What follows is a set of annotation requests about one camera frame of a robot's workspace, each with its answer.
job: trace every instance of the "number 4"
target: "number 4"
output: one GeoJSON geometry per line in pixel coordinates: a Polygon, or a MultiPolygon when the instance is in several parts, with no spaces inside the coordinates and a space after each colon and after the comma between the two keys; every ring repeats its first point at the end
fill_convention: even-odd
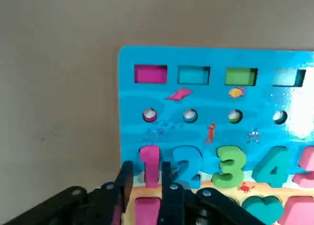
{"type": "Polygon", "coordinates": [[[289,162],[288,149],[282,146],[274,147],[256,165],[252,177],[257,182],[268,183],[271,187],[282,187],[288,179],[289,162]]]}

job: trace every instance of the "green number 3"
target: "green number 3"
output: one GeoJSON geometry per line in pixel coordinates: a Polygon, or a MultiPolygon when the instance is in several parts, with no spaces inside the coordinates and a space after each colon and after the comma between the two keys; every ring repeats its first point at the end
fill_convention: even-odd
{"type": "Polygon", "coordinates": [[[233,145],[218,148],[217,155],[221,159],[219,166],[222,174],[215,173],[212,176],[214,186],[218,188],[238,186],[244,179],[242,168],[246,163],[246,155],[239,147],[233,145]]]}

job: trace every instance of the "teal heart piece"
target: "teal heart piece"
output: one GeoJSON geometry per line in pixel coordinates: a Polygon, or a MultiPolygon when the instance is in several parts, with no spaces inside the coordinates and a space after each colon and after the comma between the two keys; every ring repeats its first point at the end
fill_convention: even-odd
{"type": "Polygon", "coordinates": [[[277,197],[248,197],[242,208],[258,218],[266,225],[272,225],[278,221],[284,212],[284,207],[277,197]]]}

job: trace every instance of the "blue number 2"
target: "blue number 2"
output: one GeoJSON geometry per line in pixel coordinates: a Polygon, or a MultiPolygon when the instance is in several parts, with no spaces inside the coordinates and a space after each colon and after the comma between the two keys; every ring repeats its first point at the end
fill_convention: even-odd
{"type": "Polygon", "coordinates": [[[201,152],[194,146],[185,145],[174,148],[172,155],[179,165],[175,181],[181,183],[185,188],[199,189],[201,177],[198,172],[202,168],[203,161],[201,152]]]}

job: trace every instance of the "beige wall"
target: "beige wall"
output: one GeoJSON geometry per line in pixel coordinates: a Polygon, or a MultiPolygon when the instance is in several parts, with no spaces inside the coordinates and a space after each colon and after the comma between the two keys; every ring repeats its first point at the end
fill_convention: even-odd
{"type": "Polygon", "coordinates": [[[119,167],[125,44],[311,49],[313,0],[0,0],[0,223],[119,167]]]}

